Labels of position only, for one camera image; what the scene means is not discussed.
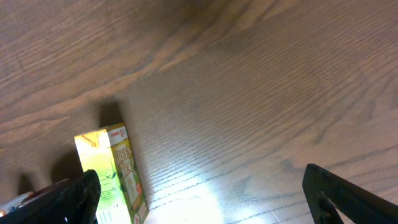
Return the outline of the green lid white jar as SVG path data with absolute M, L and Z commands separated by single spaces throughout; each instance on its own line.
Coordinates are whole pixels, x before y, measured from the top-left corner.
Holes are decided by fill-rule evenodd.
M 18 195 L 16 198 L 1 204 L 1 217 L 6 216 L 8 213 L 14 212 L 19 208 L 31 203 L 32 201 L 44 196 L 45 194 L 67 184 L 70 182 L 70 179 L 63 179 L 54 184 L 48 185 L 47 187 L 40 189 L 36 192 L 27 192 L 22 195 Z

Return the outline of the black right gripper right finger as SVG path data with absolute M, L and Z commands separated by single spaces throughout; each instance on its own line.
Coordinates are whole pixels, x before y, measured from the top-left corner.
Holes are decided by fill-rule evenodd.
M 397 205 L 316 164 L 306 166 L 302 188 L 316 224 L 343 223 L 339 213 L 353 223 L 397 223 Z

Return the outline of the green tea carton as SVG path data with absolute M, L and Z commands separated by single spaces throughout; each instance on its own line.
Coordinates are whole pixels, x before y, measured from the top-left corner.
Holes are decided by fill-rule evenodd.
M 83 170 L 95 170 L 99 177 L 98 223 L 143 224 L 149 211 L 125 124 L 74 139 Z

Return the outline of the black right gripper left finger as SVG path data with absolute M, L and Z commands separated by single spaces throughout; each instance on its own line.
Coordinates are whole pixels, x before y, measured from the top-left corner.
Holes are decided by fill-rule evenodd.
M 95 170 L 1 217 L 1 224 L 29 223 L 97 223 L 96 210 L 101 195 L 100 180 Z

